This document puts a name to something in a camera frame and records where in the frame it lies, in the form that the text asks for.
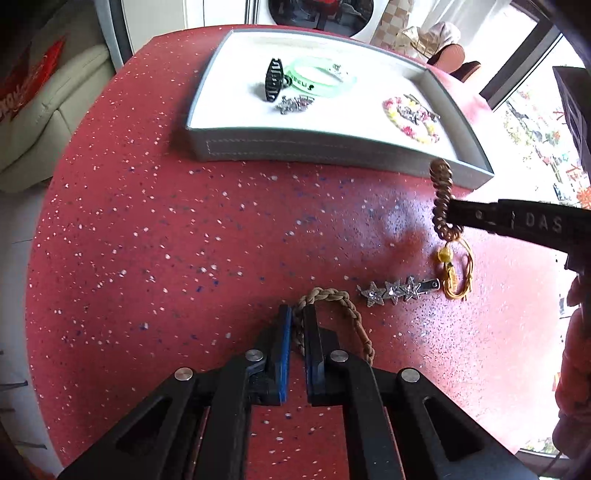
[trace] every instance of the yellow bead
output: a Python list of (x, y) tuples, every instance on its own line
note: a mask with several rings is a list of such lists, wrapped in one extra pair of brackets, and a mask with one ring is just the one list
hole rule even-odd
[(438, 253), (437, 258), (442, 263), (449, 263), (453, 260), (453, 251), (447, 245), (443, 247)]

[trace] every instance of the white tray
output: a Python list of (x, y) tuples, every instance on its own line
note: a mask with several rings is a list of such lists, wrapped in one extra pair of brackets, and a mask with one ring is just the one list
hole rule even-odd
[[(272, 58), (325, 57), (357, 77), (351, 90), (316, 98), (306, 112), (281, 115), (264, 101)], [(441, 115), (440, 141), (404, 135), (382, 102), (405, 93)], [(295, 87), (282, 95), (302, 94)], [(434, 158), (452, 164), (456, 184), (476, 189), (494, 173), (472, 128), (429, 69), (379, 48), (331, 35), (235, 29), (201, 79), (186, 128), (199, 160), (287, 160), (392, 170), (427, 177)]]

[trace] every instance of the red tabletop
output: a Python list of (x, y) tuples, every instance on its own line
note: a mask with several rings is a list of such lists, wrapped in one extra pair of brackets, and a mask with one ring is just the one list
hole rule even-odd
[[(357, 284), (437, 274), (427, 179), (198, 162), (184, 123), (228, 29), (150, 41), (110, 82), (57, 166), (33, 242), (26, 320), (35, 389), (64, 464), (178, 367), (216, 368), (250, 348), (282, 302), (314, 286), (357, 299)], [(527, 195), (522, 178), (502, 169), (507, 153), (495, 147), (503, 140), (486, 103), (438, 75), (497, 170), (470, 197)], [(436, 293), (396, 306), (356, 303), (376, 367), (416, 367), (514, 450), (551, 388), (543, 369), (561, 265), (520, 241), (479, 231), (466, 238), (476, 255), (468, 301)], [(321, 324), (361, 353), (343, 318), (319, 304)], [(340, 410), (306, 404), (295, 351), (287, 404), (255, 408), (252, 432), (248, 478), (348, 474)]]

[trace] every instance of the floor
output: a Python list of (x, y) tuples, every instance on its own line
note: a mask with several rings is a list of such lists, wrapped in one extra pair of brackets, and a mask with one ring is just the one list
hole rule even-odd
[(45, 187), (35, 186), (19, 194), (0, 193), (0, 383), (28, 382), (26, 387), (0, 391), (0, 408), (14, 409), (1, 413), (0, 419), (25, 457), (57, 474), (62, 467), (31, 383), (24, 324), (27, 264), (45, 192)]

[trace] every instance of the chair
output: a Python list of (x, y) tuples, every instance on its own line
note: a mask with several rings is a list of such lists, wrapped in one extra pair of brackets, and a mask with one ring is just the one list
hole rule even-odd
[(427, 61), (427, 64), (437, 67), (446, 73), (451, 73), (462, 66), (465, 58), (466, 53), (463, 47), (457, 43), (452, 43), (439, 50)]
[(460, 82), (463, 83), (481, 66), (482, 65), (479, 61), (469, 61), (466, 63), (462, 63), (462, 66), (460, 66), (460, 68), (458, 68), (455, 72), (452, 72), (451, 76), (457, 78)]

